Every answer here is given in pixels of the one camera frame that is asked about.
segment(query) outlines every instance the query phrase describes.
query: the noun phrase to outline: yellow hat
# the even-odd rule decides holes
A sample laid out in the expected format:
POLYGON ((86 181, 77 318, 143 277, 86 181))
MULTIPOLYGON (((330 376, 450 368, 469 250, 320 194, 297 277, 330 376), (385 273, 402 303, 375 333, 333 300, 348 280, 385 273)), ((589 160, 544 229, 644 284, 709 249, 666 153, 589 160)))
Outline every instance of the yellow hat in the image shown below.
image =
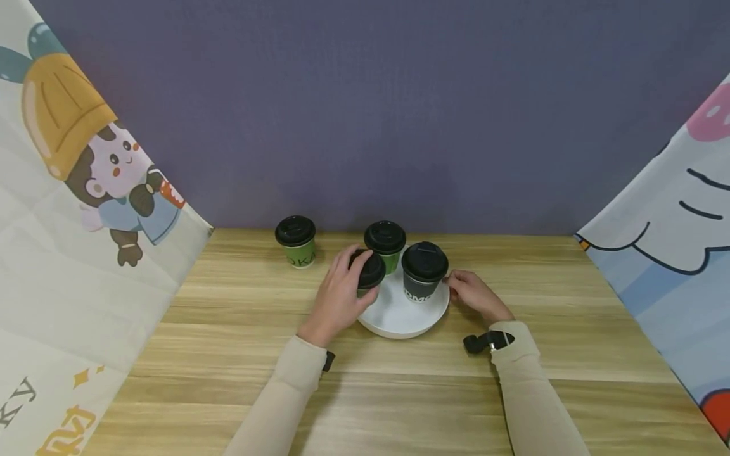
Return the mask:
POLYGON ((23 81, 23 121, 50 175, 65 181, 81 152, 117 120, 67 54, 44 55, 23 81))

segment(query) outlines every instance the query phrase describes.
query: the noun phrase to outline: curtain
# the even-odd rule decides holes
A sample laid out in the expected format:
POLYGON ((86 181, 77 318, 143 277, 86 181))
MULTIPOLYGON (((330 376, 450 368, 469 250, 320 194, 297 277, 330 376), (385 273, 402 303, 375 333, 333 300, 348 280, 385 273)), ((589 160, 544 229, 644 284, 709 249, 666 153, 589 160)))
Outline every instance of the curtain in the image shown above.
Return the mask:
POLYGON ((211 230, 32 6, 4 1, 0 455, 78 454, 211 230))
POLYGON ((730 77, 578 237, 728 443, 730 77))

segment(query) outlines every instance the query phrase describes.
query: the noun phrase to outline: plastic lid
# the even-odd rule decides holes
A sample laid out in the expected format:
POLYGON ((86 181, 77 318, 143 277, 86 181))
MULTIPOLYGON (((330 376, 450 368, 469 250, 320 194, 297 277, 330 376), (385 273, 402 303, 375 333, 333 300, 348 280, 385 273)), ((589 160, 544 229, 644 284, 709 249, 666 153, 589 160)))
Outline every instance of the plastic lid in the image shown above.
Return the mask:
POLYGON ((420 282, 437 282, 449 270, 446 254, 431 242, 418 242, 403 253, 403 270, 420 282))
POLYGON ((292 215, 277 225, 276 240, 284 247, 299 247, 315 237, 315 224, 304 215, 292 215))
POLYGON ((406 232, 397 223, 381 220, 365 230, 365 245, 381 255, 392 255, 405 247, 406 232))
MULTIPOLYGON (((353 265, 353 261, 358 257, 365 249, 357 249, 353 256, 350 257, 350 264, 347 265, 349 269, 353 265)), ((360 280, 358 281, 358 290, 369 290, 375 288, 385 277, 385 262, 377 253, 373 252, 370 258, 367 259, 363 265, 363 270, 360 273, 360 280)))

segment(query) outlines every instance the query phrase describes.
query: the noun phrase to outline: black wristband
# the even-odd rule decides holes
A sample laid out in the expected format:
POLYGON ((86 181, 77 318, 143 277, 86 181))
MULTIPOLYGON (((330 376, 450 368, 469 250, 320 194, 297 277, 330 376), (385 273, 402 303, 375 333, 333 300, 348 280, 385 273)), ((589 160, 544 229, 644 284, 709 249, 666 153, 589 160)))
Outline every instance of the black wristband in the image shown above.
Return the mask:
POLYGON ((510 333, 505 333, 504 331, 487 331, 478 337, 473 334, 465 337, 464 348, 466 348, 468 353, 478 355, 487 347, 491 351, 495 351, 505 348, 514 341, 515 337, 510 333))
POLYGON ((329 368, 332 367, 333 362, 334 362, 334 353, 327 350, 327 360, 324 362, 324 367, 322 367, 322 372, 329 372, 329 368))

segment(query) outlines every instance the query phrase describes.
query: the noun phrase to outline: beige sleeve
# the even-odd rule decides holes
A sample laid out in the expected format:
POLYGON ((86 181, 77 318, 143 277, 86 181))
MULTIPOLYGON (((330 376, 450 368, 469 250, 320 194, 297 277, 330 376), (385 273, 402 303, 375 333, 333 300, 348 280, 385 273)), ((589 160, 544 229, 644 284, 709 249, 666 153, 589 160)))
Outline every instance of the beige sleeve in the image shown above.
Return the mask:
POLYGON ((243 420, 223 456, 286 456, 327 359, 324 348, 294 336, 272 378, 243 420))
POLYGON ((498 322, 490 329, 515 337, 510 345, 492 352, 515 456, 589 455, 568 411, 540 367, 540 353, 527 325, 498 322))

